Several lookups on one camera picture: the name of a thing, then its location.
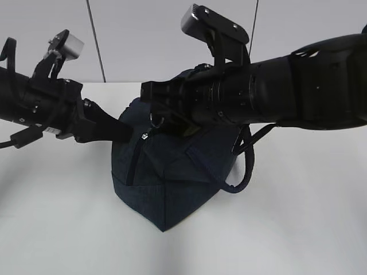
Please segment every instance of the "dark blue bag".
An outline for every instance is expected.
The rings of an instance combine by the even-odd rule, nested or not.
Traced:
[[[253,168],[253,147],[246,152],[242,183],[225,180],[236,160],[231,153],[237,127],[209,127],[191,137],[150,131],[150,104],[135,99],[120,116],[132,126],[129,143],[112,144],[112,178],[116,194],[128,206],[165,231],[182,221],[220,189],[237,193]],[[244,139],[251,137],[249,128]]]

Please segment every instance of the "zipper pull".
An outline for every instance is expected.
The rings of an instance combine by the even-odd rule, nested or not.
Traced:
[[[144,133],[144,134],[142,135],[142,140],[146,140],[146,139],[149,137],[149,133],[150,133],[150,131],[151,131],[151,128],[149,128],[149,129],[147,130],[147,132],[146,132],[146,133]]]

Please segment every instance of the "metal ring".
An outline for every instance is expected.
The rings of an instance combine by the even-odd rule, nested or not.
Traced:
[[[159,122],[157,125],[155,125],[155,124],[153,123],[153,114],[152,114],[152,113],[150,113],[150,124],[151,124],[151,126],[152,126],[153,128],[159,128],[160,126],[162,126],[163,122],[165,122],[165,118],[164,118],[164,117],[161,117],[160,122]]]

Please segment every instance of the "cable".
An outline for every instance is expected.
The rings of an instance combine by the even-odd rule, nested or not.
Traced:
[[[248,55],[251,55],[251,49],[252,49],[252,41],[253,41],[253,34],[255,32],[255,24],[257,19],[257,9],[259,8],[259,0],[256,1],[256,9],[255,9],[255,16],[253,18],[253,25],[252,25],[252,33],[251,33],[251,42],[250,42],[250,50],[248,51]]]
[[[14,145],[16,145],[15,140],[9,140],[8,142],[1,142],[0,143],[0,149],[8,148],[8,147],[11,147],[11,146],[14,146]]]
[[[93,36],[94,36],[94,42],[96,44],[96,49],[97,49],[97,54],[98,54],[98,59],[99,59],[99,65],[101,67],[101,71],[102,71],[102,77],[103,77],[103,82],[106,82],[106,76],[104,75],[104,69],[103,69],[103,63],[102,63],[102,58],[101,58],[101,52],[99,50],[99,45],[98,45],[98,40],[97,40],[97,34],[96,34],[96,29],[94,27],[94,22],[93,22],[93,17],[92,17],[92,11],[91,11],[91,5],[89,4],[89,0],[87,1],[87,7],[88,7],[88,13],[89,13],[89,19],[91,20],[91,25],[92,25],[92,31],[93,31]]]

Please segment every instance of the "bag strap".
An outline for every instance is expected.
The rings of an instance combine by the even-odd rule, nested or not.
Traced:
[[[234,148],[237,146],[239,149],[232,150],[232,153],[235,155],[239,155],[242,152],[245,153],[245,175],[243,177],[243,180],[237,186],[229,185],[225,180],[221,179],[217,175],[215,170],[212,169],[213,166],[211,165],[210,160],[197,148],[195,148],[195,146],[191,146],[188,149],[188,155],[190,156],[194,164],[201,168],[204,173],[206,173],[208,178],[214,184],[218,185],[220,189],[232,194],[239,193],[247,187],[252,176],[253,166],[255,165],[255,152],[253,149],[253,145],[276,126],[278,125],[269,124],[259,130],[253,136],[251,135],[249,124],[245,125],[241,129],[239,137],[237,138],[234,145]]]

